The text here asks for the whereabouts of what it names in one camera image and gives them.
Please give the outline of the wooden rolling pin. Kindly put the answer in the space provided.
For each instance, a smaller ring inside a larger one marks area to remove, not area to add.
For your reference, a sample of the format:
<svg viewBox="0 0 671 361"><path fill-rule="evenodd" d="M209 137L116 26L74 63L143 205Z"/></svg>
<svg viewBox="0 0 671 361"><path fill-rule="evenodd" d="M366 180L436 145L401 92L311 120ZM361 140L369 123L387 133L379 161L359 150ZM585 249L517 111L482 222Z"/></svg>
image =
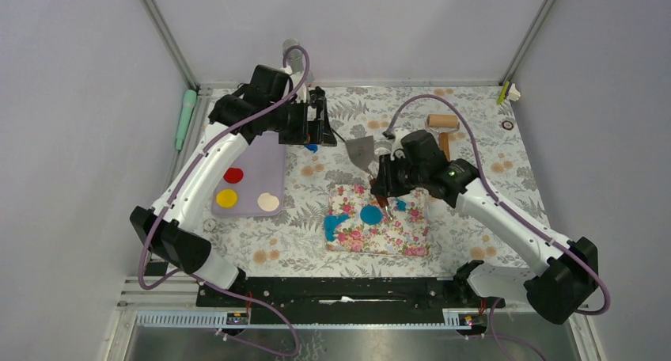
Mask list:
<svg viewBox="0 0 671 361"><path fill-rule="evenodd" d="M460 127L457 116L430 114L426 118L426 127L438 133L438 146L449 161L449 134L458 131Z"/></svg>

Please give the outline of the blue dough scrap strip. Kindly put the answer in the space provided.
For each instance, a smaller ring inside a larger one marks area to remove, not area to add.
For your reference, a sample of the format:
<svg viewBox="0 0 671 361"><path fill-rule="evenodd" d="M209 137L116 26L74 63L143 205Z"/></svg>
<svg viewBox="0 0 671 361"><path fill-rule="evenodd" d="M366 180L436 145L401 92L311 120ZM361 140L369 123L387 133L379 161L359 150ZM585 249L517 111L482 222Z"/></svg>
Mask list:
<svg viewBox="0 0 671 361"><path fill-rule="evenodd" d="M337 227L349 218L349 215L326 215L324 218L324 236L326 241L334 241Z"/></svg>

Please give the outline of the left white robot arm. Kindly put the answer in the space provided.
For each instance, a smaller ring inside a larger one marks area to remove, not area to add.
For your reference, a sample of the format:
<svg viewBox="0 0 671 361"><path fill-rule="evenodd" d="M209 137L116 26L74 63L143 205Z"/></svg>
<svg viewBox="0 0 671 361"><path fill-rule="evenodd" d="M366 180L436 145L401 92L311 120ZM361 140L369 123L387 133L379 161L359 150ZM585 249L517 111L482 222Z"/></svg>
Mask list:
<svg viewBox="0 0 671 361"><path fill-rule="evenodd" d="M131 225L142 242L138 272L153 253L178 270L215 286L226 306L245 298L237 266L217 254L211 242L195 234L195 224L224 173L266 132L283 145L334 146L322 89L308 88L309 68L295 70L259 65L250 82L219 98L200 143L166 191L148 208L131 212Z"/></svg>

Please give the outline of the floral cutting board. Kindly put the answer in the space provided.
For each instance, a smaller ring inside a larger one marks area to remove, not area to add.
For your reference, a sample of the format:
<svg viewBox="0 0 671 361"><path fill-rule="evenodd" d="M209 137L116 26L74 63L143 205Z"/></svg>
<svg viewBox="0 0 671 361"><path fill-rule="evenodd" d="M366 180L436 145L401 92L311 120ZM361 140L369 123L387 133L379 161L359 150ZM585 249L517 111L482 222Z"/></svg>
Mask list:
<svg viewBox="0 0 671 361"><path fill-rule="evenodd" d="M407 204L406 211L396 209L396 199ZM337 227L334 241L325 239L326 249L347 253L426 257L431 248L428 240L427 200L428 195L422 189L400 198L389 198L395 218L389 220L382 211L383 221L370 226L359 217L365 205L379 207L370 191L361 184L336 185L329 192L326 215L349 215L350 218Z"/></svg>

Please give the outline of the purple tray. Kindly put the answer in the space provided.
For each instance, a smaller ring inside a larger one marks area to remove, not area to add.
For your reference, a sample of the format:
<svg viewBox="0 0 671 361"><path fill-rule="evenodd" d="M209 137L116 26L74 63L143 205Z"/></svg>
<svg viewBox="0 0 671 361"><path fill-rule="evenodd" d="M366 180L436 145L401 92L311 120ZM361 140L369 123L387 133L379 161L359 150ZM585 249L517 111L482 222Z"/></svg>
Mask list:
<svg viewBox="0 0 671 361"><path fill-rule="evenodd" d="M238 184L228 184L222 178L214 189L211 199L211 213L218 218L268 217L277 215L283 206L286 147L279 143L279 135L266 132L254 139L252 144L230 167L240 168L245 177ZM237 205L222 209L215 203L216 194L222 189L233 189L238 194ZM280 200L279 208L273 212L262 211L257 198L269 192Z"/></svg>

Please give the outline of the metal scraper wooden handle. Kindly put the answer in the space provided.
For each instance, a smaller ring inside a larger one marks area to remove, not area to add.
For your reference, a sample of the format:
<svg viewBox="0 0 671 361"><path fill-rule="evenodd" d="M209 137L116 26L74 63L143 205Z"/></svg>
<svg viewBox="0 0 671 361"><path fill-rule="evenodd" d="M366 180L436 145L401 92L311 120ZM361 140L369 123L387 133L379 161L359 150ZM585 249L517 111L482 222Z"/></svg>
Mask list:
<svg viewBox="0 0 671 361"><path fill-rule="evenodd" d="M345 140L344 143L351 163L367 174L372 194L372 188L377 178L377 169L379 168L379 155L375 152L373 136L349 139ZM375 194L373 196L380 209L385 213L385 216L389 220L393 220L395 216L392 212L389 199Z"/></svg>

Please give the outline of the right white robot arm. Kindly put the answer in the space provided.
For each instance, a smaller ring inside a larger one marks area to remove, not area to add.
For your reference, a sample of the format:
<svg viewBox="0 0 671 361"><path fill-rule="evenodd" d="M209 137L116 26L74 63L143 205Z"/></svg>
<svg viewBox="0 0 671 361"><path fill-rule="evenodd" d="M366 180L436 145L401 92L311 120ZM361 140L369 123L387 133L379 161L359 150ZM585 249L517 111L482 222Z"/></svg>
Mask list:
<svg viewBox="0 0 671 361"><path fill-rule="evenodd" d="M493 189L473 164L448 160L427 131L396 135L378 165L374 195L407 197L423 189L484 225L525 262L523 268L510 268L472 260L460 267L453 294L462 306L473 307L483 298L522 302L560 325L580 314L599 287L598 250L591 240L574 241L543 226Z"/></svg>

